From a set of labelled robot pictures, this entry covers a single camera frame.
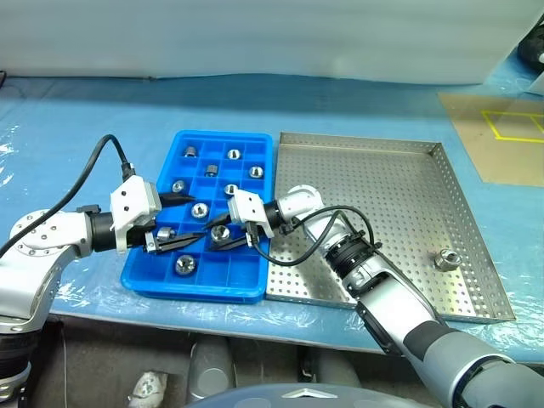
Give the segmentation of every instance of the metal nut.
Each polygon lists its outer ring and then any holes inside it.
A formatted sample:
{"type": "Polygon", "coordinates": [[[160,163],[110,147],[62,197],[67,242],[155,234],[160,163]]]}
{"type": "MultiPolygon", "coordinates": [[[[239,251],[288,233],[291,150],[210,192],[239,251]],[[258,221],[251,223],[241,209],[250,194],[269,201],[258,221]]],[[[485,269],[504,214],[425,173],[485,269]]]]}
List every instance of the metal nut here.
{"type": "Polygon", "coordinates": [[[443,249],[436,254],[434,258],[434,264],[443,272],[454,270],[461,264],[461,256],[451,249],[443,249]]]}
{"type": "Polygon", "coordinates": [[[215,177],[218,175],[219,167],[216,164],[208,164],[206,166],[206,172],[204,175],[206,177],[215,177]]]}
{"type": "Polygon", "coordinates": [[[182,255],[176,261],[176,273],[178,275],[188,275],[195,271],[196,261],[190,255],[182,255]]]}
{"type": "Polygon", "coordinates": [[[196,157],[196,147],[187,146],[184,152],[184,157],[196,157]]]}
{"type": "Polygon", "coordinates": [[[227,184],[224,186],[224,193],[227,196],[233,196],[236,190],[238,190],[238,186],[236,184],[227,184]]]}
{"type": "Polygon", "coordinates": [[[253,166],[249,169],[249,177],[252,179],[262,179],[264,176],[264,170],[262,167],[253,166]]]}
{"type": "Polygon", "coordinates": [[[230,159],[230,160],[238,160],[241,158],[241,153],[238,149],[230,149],[228,152],[227,152],[227,157],[230,159]]]}
{"type": "Polygon", "coordinates": [[[176,235],[176,231],[170,227],[161,227],[156,233],[156,239],[159,241],[168,241],[176,235]]]}
{"type": "Polygon", "coordinates": [[[222,242],[230,238],[230,229],[224,225],[216,225],[212,228],[212,241],[222,242]]]}
{"type": "Polygon", "coordinates": [[[185,188],[185,182],[183,180],[176,180],[172,184],[173,193],[179,193],[180,191],[183,191],[184,188],[185,188]]]}
{"type": "Polygon", "coordinates": [[[207,216],[208,208],[203,202],[197,202],[190,210],[190,213],[195,218],[204,218],[207,216]]]}

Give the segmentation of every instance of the blue plastic tray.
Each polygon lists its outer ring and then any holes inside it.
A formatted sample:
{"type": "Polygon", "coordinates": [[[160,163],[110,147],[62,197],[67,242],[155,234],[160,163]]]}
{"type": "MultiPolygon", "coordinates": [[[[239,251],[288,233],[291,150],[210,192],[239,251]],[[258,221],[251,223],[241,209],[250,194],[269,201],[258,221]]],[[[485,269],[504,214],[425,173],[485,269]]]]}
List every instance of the blue plastic tray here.
{"type": "MultiPolygon", "coordinates": [[[[268,134],[227,133],[184,130],[176,134],[157,180],[159,192],[170,192],[176,180],[185,182],[185,192],[205,202],[210,212],[203,219],[193,218],[193,204],[163,209],[156,218],[157,228],[169,226],[179,234],[201,232],[208,219],[228,212],[224,186],[236,184],[259,194],[264,202],[272,199],[274,169],[273,142],[268,134]],[[187,146],[195,146],[197,157],[184,157],[187,146]],[[227,151],[238,149],[241,159],[230,160],[227,151]],[[205,177],[208,164],[218,165],[217,177],[205,177]],[[264,169],[261,179],[249,177],[249,168],[264,169]]],[[[238,227],[231,236],[242,235],[238,227]]],[[[153,298],[195,299],[215,302],[256,303],[264,297],[268,263],[247,246],[226,252],[210,252],[211,236],[200,239],[181,251],[161,255],[134,248],[128,254],[121,282],[130,290],[153,298]],[[177,275],[175,262],[182,254],[192,255],[196,271],[177,275]]],[[[268,240],[262,241],[268,251],[268,240]]]]}

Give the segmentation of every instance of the black cable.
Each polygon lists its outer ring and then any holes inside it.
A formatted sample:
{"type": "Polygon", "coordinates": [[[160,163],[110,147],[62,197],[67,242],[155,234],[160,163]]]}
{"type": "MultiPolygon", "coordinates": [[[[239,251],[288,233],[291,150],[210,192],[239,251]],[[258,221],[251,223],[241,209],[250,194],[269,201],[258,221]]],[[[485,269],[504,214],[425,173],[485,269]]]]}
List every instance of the black cable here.
{"type": "Polygon", "coordinates": [[[130,163],[127,160],[127,157],[125,156],[125,152],[122,150],[121,144],[119,143],[119,140],[112,135],[112,134],[106,134],[102,139],[99,140],[99,142],[94,147],[93,152],[91,153],[91,156],[88,158],[87,164],[85,165],[85,168],[83,169],[82,173],[80,174],[79,178],[77,178],[74,185],[71,187],[71,189],[66,193],[62,199],[57,202],[54,206],[52,206],[45,214],[43,214],[41,217],[36,218],[35,221],[28,224],[24,229],[22,229],[20,232],[12,236],[1,248],[0,248],[0,258],[8,251],[9,248],[11,248],[15,243],[20,240],[22,237],[24,237],[26,234],[34,230],[38,225],[41,223],[47,221],[50,219],[53,215],[55,215],[62,207],[64,207],[74,196],[77,194],[77,192],[82,188],[83,183],[87,180],[88,175],[93,170],[94,164],[98,160],[100,156],[100,152],[102,149],[104,149],[104,146],[106,143],[111,141],[113,145],[116,147],[117,154],[119,155],[119,158],[121,159],[121,168],[123,172],[123,179],[129,175],[134,174],[134,170],[132,169],[130,163]]]}
{"type": "Polygon", "coordinates": [[[342,214],[342,211],[338,210],[338,211],[335,211],[331,215],[331,219],[329,219],[329,222],[327,223],[325,229],[323,229],[323,232],[321,233],[321,235],[317,239],[317,241],[314,242],[314,245],[312,245],[308,249],[308,251],[306,251],[300,258],[297,258],[294,261],[280,261],[279,259],[272,258],[268,254],[266,254],[261,249],[261,247],[258,245],[258,239],[257,239],[258,238],[258,232],[257,232],[257,229],[255,228],[256,225],[254,223],[247,223],[247,231],[252,236],[252,245],[253,245],[253,247],[255,248],[255,250],[258,252],[258,254],[261,257],[265,258],[267,261],[271,262],[272,264],[276,264],[276,265],[279,265],[279,266],[296,266],[296,265],[301,264],[302,262],[304,262],[306,259],[308,259],[310,256],[312,256],[312,254],[315,251],[317,251],[317,249],[320,247],[320,245],[325,240],[325,238],[326,238],[327,234],[329,233],[329,231],[332,229],[332,226],[334,225],[334,222],[336,221],[336,219],[338,217],[340,217],[340,214],[342,214]]]}
{"type": "MultiPolygon", "coordinates": [[[[320,215],[322,213],[326,213],[327,211],[332,211],[332,210],[347,210],[347,211],[351,211],[351,212],[356,213],[357,215],[359,215],[361,217],[361,219],[363,220],[363,222],[365,223],[366,229],[368,230],[368,241],[374,247],[374,230],[372,229],[371,222],[369,221],[369,219],[366,217],[366,215],[359,208],[355,208],[355,207],[351,207],[351,206],[323,207],[323,208],[321,208],[321,209],[319,209],[319,210],[317,210],[315,212],[312,212],[308,217],[305,217],[302,220],[295,222],[295,224],[293,225],[293,228],[296,229],[296,228],[300,227],[302,224],[304,224],[306,221],[308,221],[309,219],[311,219],[313,217],[316,217],[316,216],[318,216],[318,215],[320,215]]],[[[347,224],[352,230],[354,230],[353,225],[349,221],[347,222],[347,224]]]]}

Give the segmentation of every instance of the perforated metal tray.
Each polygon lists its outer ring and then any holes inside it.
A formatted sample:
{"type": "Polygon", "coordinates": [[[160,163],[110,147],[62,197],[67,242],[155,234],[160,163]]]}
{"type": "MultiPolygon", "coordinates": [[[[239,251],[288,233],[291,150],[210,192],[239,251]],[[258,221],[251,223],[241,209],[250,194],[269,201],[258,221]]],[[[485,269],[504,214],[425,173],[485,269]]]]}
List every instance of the perforated metal tray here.
{"type": "MultiPolygon", "coordinates": [[[[310,184],[326,205],[360,208],[382,252],[446,318],[515,320],[507,294],[440,143],[283,133],[275,196],[310,184]],[[434,267],[434,254],[462,255],[453,272],[434,267]]],[[[357,218],[350,219],[362,229],[357,218]]],[[[302,231],[276,236],[270,253],[299,257],[309,246],[302,231]]],[[[317,254],[293,268],[269,265],[267,298],[353,308],[354,301],[317,254]]]]}

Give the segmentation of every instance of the blue plastic sheet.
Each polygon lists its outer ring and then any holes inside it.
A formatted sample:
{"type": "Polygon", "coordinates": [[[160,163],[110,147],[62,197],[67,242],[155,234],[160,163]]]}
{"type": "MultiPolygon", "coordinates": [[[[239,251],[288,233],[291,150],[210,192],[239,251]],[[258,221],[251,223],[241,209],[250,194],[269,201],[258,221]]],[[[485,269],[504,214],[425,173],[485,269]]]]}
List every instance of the blue plastic sheet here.
{"type": "MultiPolygon", "coordinates": [[[[268,133],[276,137],[276,145],[284,130],[439,141],[518,317],[494,325],[451,325],[515,359],[543,361],[544,190],[482,183],[436,95],[444,90],[519,96],[530,82],[530,74],[513,62],[485,85],[442,89],[295,76],[166,81],[9,78],[0,89],[0,231],[7,237],[21,215],[56,202],[105,133],[118,136],[138,174],[151,180],[159,174],[173,135],[182,128],[268,133]]],[[[118,159],[108,148],[67,209],[94,203],[107,209],[109,194],[120,183],[118,159]]],[[[378,351],[350,310],[138,296],[119,282],[125,259],[102,252],[69,265],[54,312],[378,351]]]]}

